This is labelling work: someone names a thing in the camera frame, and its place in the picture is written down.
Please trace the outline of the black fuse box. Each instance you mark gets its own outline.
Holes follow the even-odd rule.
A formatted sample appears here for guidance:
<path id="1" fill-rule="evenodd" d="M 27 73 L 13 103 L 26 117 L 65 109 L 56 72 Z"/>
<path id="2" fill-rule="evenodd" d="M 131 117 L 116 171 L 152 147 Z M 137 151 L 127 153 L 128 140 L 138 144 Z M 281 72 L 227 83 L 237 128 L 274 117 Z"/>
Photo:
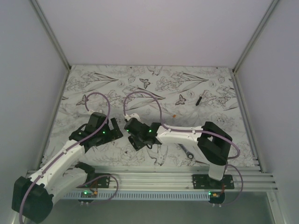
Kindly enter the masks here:
<path id="1" fill-rule="evenodd" d="M 139 139 L 137 139 L 137 138 L 135 138 L 133 136 L 129 136 L 128 140 L 131 143 L 131 145 L 133 146 L 133 148 L 135 149 L 135 151 L 139 151 L 143 147 L 147 146 L 147 144 L 141 142 Z"/>

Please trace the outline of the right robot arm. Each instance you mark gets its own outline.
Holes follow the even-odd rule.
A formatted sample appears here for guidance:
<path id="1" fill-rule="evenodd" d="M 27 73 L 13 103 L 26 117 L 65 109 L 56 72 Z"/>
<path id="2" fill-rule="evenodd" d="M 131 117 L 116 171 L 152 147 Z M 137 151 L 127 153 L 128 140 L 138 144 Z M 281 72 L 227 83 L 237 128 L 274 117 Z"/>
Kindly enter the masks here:
<path id="1" fill-rule="evenodd" d="M 124 129 L 135 150 L 152 145 L 183 145 L 193 158 L 209 165 L 207 184 L 213 189 L 224 183 L 224 170 L 232 145 L 232 138 L 213 122 L 203 126 L 178 127 L 152 123 L 150 126 L 137 118 L 130 118 Z"/>

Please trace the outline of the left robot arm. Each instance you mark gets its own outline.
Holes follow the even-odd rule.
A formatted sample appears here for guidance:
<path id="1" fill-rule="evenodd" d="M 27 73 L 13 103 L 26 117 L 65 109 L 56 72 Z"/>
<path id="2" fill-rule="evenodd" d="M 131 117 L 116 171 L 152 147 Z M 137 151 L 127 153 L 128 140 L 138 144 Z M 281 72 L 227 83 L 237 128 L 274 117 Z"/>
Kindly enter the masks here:
<path id="1" fill-rule="evenodd" d="M 39 224 L 51 213 L 53 206 L 74 188 L 85 188 L 87 196 L 96 196 L 97 188 L 108 188 L 111 174 L 96 173 L 83 162 L 74 164 L 92 147 L 123 137 L 115 118 L 100 112 L 91 114 L 88 123 L 72 132 L 62 149 L 30 177 L 19 177 L 14 183 L 12 209 Z"/>

